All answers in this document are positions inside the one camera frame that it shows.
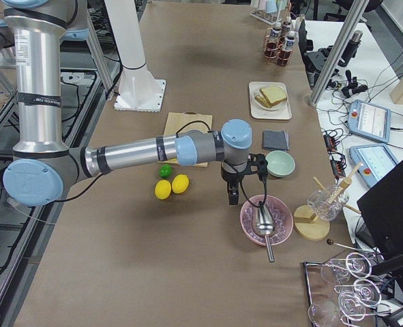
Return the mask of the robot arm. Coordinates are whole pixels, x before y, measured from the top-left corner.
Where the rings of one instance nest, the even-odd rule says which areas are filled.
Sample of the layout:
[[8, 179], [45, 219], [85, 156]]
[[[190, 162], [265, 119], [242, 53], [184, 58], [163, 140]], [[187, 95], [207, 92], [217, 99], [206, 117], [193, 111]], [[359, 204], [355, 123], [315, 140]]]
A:
[[236, 204], [239, 183], [251, 172], [252, 128], [241, 119], [220, 131], [187, 131], [113, 146], [74, 146], [64, 127], [61, 45], [88, 43], [107, 91], [120, 86], [116, 109], [158, 112], [166, 83], [147, 68], [136, 7], [107, 1], [106, 11], [119, 55], [119, 77], [103, 58], [86, 1], [6, 1], [4, 18], [13, 31], [20, 138], [3, 173], [11, 198], [26, 206], [62, 202], [70, 187], [115, 170], [176, 159], [182, 166], [218, 161], [228, 200]]

